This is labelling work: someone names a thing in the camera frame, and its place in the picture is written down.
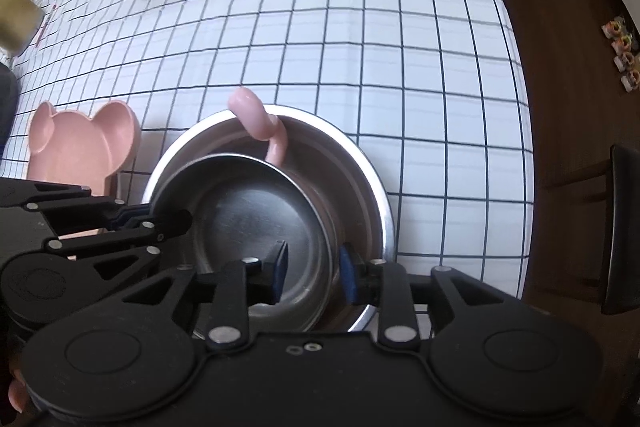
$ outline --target dark brown floor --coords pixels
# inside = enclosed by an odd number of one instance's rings
[[[522,58],[531,113],[536,194],[525,298],[588,330],[605,371],[590,414],[608,424],[620,402],[629,360],[640,347],[640,311],[616,317],[559,297],[575,277],[595,277],[602,255],[604,208],[576,205],[581,187],[542,187],[563,173],[604,160],[613,142],[640,146],[640,92],[627,94],[600,26],[619,0],[504,0]]]

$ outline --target beige round container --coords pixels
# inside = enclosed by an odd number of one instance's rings
[[[20,55],[36,35],[44,12],[30,0],[0,0],[0,48]]]

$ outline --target pink handle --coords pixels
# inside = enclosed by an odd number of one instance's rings
[[[252,138],[269,141],[265,161],[282,167],[289,139],[280,118],[274,114],[267,114],[260,98],[246,87],[238,87],[229,97],[226,107],[238,117]]]

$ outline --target grid tablecloth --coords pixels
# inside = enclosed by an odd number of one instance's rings
[[[18,114],[0,175],[24,176],[40,102],[142,126],[122,176],[140,200],[162,152],[239,84],[332,122],[370,158],[398,261],[445,263],[519,295],[532,225],[526,88],[502,0],[41,0],[44,38],[13,61]],[[422,334],[428,331],[421,317]]]

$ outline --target pink bear-shaped tray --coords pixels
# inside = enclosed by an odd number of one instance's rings
[[[37,108],[29,127],[27,179],[87,185],[94,196],[115,196],[115,175],[140,144],[140,124],[120,100],[93,118],[74,110],[57,112],[49,102]]]

